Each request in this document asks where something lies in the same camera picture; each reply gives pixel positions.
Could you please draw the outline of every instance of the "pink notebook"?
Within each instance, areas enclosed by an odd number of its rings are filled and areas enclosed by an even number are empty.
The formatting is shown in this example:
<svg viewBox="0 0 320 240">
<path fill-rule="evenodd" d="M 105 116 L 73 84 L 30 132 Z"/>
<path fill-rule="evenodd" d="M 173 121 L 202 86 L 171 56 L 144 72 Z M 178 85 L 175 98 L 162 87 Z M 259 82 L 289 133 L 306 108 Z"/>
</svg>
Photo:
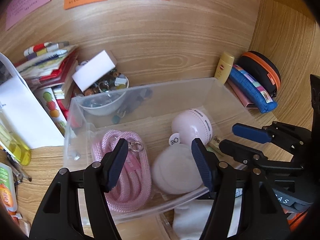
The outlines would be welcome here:
<svg viewBox="0 0 320 240">
<path fill-rule="evenodd" d="M 243 104 L 243 106 L 247 109 L 257 109 L 257 107 L 250 101 L 249 98 L 245 96 L 244 93 L 228 78 L 227 80 L 228 84 L 230 87 L 233 89 L 235 94 L 238 96 L 240 102 Z"/>
</svg>

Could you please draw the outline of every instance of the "orange zipper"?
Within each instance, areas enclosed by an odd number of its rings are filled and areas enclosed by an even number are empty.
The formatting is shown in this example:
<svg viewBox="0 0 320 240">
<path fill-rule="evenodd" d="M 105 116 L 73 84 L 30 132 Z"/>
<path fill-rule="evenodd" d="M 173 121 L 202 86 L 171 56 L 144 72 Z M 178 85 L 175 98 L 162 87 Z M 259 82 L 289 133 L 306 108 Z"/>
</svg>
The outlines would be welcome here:
<svg viewBox="0 0 320 240">
<path fill-rule="evenodd" d="M 277 73 L 274 71 L 272 67 L 269 66 L 267 62 L 265 62 L 262 58 L 258 57 L 257 55 L 253 54 L 252 52 L 246 52 L 242 56 L 246 56 L 248 58 L 251 58 L 255 62 L 257 62 L 261 67 L 263 67 L 273 78 L 273 80 L 276 83 L 277 90 L 279 90 L 280 87 L 280 79 L 277 75 Z"/>
</svg>

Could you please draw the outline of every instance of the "yellow sunscreen bottle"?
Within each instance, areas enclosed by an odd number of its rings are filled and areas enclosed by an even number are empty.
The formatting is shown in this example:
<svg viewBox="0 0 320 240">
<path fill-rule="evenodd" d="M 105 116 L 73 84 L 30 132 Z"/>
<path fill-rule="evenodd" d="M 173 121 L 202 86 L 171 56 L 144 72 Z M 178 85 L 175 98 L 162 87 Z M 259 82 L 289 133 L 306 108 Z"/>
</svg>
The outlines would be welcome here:
<svg viewBox="0 0 320 240">
<path fill-rule="evenodd" d="M 229 53 L 224 52 L 219 60 L 214 77 L 224 84 L 231 72 L 235 57 Z"/>
</svg>

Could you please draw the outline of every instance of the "blue pencil case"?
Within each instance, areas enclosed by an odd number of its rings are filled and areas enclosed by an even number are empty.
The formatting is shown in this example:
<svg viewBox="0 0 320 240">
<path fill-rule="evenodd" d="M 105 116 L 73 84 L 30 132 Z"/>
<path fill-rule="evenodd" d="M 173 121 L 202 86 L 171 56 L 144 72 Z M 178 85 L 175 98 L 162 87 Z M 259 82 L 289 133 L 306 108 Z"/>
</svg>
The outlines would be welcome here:
<svg viewBox="0 0 320 240">
<path fill-rule="evenodd" d="M 277 107 L 268 92 L 249 73 L 238 65 L 233 65 L 229 78 L 249 98 L 260 112 L 267 113 Z"/>
</svg>

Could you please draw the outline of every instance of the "yellow bottle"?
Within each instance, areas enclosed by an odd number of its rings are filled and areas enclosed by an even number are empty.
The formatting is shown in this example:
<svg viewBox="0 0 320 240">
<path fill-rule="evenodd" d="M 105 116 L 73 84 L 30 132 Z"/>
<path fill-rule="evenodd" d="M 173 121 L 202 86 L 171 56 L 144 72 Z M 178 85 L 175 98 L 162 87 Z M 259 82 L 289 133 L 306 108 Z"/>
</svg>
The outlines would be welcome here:
<svg viewBox="0 0 320 240">
<path fill-rule="evenodd" d="M 0 121 L 4 120 L 4 115 L 0 109 Z M 31 160 L 30 149 L 17 138 L 0 122 L 0 145 L 22 165 L 28 165 Z"/>
<path fill-rule="evenodd" d="M 229 53 L 224 52 L 219 60 L 214 77 L 224 84 L 231 72 L 235 57 Z"/>
</svg>

